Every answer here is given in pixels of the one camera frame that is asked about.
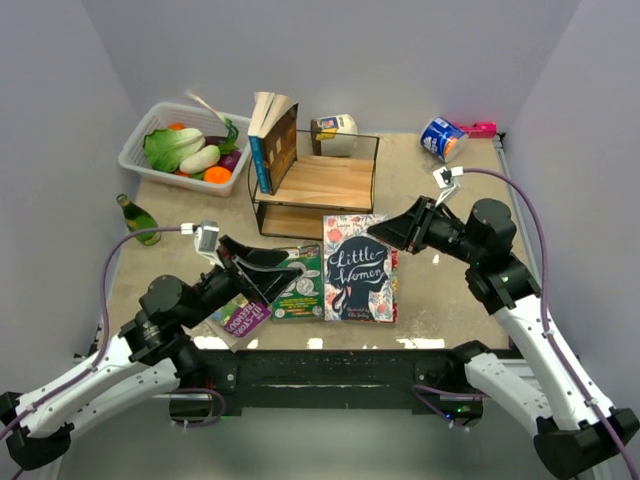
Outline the red patterned book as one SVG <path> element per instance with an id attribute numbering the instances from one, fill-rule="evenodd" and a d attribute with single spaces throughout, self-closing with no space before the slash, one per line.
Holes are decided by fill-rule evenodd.
<path id="1" fill-rule="evenodd" d="M 391 250 L 391 291 L 392 291 L 392 324 L 398 320 L 398 250 Z"/>

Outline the Little Women book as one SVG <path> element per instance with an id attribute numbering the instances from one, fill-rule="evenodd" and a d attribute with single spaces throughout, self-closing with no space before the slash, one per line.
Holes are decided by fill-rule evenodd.
<path id="1" fill-rule="evenodd" d="M 366 233 L 386 214 L 323 218 L 324 319 L 392 325 L 391 250 Z"/>

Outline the dark Edward Tulane book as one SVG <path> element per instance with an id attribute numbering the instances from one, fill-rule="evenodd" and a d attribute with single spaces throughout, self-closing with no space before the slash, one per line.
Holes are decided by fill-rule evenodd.
<path id="1" fill-rule="evenodd" d="M 292 104 L 265 138 L 270 195 L 276 194 L 286 173 L 297 158 L 297 115 L 298 104 Z"/>

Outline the blue 26-storey treehouse book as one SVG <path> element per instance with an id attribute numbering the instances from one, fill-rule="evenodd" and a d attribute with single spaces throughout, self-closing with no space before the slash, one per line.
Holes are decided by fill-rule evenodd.
<path id="1" fill-rule="evenodd" d="M 248 140 L 253 156 L 258 187 L 261 193 L 271 192 L 271 182 L 265 163 L 266 156 L 263 149 L 263 140 L 260 131 L 273 106 L 276 94 L 273 92 L 256 92 L 254 94 L 255 105 L 248 127 Z"/>

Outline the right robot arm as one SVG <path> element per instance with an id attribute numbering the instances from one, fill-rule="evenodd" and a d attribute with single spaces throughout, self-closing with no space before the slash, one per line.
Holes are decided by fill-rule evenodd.
<path id="1" fill-rule="evenodd" d="M 508 371 L 477 341 L 456 347 L 460 359 L 446 367 L 446 382 L 495 400 L 532 436 L 554 477 L 571 479 L 607 461 L 638 432 L 635 413 L 616 407 L 595 384 L 543 306 L 540 286 L 512 251 L 517 228 L 504 203 L 481 199 L 461 221 L 446 205 L 420 197 L 368 232 L 398 250 L 430 247 L 467 264 L 470 292 L 516 344 L 538 385 Z"/>

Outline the purple 117-storey treehouse book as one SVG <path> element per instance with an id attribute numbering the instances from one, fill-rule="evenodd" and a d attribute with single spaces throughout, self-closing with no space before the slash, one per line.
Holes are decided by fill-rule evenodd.
<path id="1" fill-rule="evenodd" d="M 205 323 L 231 351 L 237 351 L 246 348 L 258 336 L 270 317 L 267 306 L 238 294 L 213 312 Z"/>

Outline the green coin book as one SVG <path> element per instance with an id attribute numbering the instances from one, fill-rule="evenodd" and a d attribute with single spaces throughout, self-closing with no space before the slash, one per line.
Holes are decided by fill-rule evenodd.
<path id="1" fill-rule="evenodd" d="M 273 302 L 275 322 L 312 321 L 324 318 L 324 283 L 321 247 L 308 244 L 285 248 L 279 267 L 299 269 L 301 275 Z"/>

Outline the orange toy fruit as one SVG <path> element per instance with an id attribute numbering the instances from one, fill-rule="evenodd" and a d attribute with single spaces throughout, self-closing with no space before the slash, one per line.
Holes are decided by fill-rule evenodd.
<path id="1" fill-rule="evenodd" d="M 204 173 L 203 180 L 208 183 L 223 185 L 230 181 L 232 172 L 221 166 L 213 166 Z"/>

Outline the purple toy eggplant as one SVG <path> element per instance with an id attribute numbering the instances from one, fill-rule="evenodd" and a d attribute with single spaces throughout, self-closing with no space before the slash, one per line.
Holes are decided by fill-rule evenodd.
<path id="1" fill-rule="evenodd" d="M 225 168 L 226 170 L 233 172 L 242 156 L 240 150 L 232 151 L 228 154 L 222 155 L 217 165 Z"/>

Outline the white cartoon mug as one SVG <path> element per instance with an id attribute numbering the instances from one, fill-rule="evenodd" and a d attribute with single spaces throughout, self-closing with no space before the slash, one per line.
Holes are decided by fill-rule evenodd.
<path id="1" fill-rule="evenodd" d="M 311 145 L 317 156 L 350 157 L 356 146 L 358 127 L 349 114 L 312 119 Z"/>

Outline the white toy radish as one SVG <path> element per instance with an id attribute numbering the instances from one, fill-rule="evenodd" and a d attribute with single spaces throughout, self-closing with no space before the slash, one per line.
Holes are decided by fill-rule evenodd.
<path id="1" fill-rule="evenodd" d="M 220 157 L 219 148 L 216 145 L 208 145 L 184 159 L 179 169 L 187 175 L 198 174 L 215 166 Z"/>

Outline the pink stapler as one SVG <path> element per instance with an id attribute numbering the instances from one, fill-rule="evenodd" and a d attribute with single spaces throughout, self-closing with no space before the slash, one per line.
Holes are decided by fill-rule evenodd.
<path id="1" fill-rule="evenodd" d="M 494 122 L 476 122 L 470 125 L 459 125 L 470 139 L 492 139 L 497 134 L 497 125 Z"/>

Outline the toy cabbage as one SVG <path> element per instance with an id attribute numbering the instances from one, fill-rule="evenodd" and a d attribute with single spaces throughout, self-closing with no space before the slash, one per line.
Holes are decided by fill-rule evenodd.
<path id="1" fill-rule="evenodd" d="M 144 137 L 143 152 L 152 169 L 172 173 L 204 145 L 205 136 L 198 129 L 156 129 Z"/>

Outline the white plastic basket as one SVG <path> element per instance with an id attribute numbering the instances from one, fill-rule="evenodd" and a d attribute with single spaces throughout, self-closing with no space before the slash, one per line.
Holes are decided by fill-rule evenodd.
<path id="1" fill-rule="evenodd" d="M 142 117 L 118 163 L 151 181 L 228 197 L 251 157 L 248 127 L 247 117 L 161 102 Z"/>

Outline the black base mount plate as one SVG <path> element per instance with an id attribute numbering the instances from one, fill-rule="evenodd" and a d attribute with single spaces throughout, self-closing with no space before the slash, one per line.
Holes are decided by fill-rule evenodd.
<path id="1" fill-rule="evenodd" d="M 469 403 L 481 413 L 480 393 L 466 381 L 452 350 L 204 350 L 198 370 L 182 388 L 211 388 L 226 402 L 224 414 L 248 409 L 409 410 L 428 408 L 426 396 L 446 413 L 463 415 Z"/>

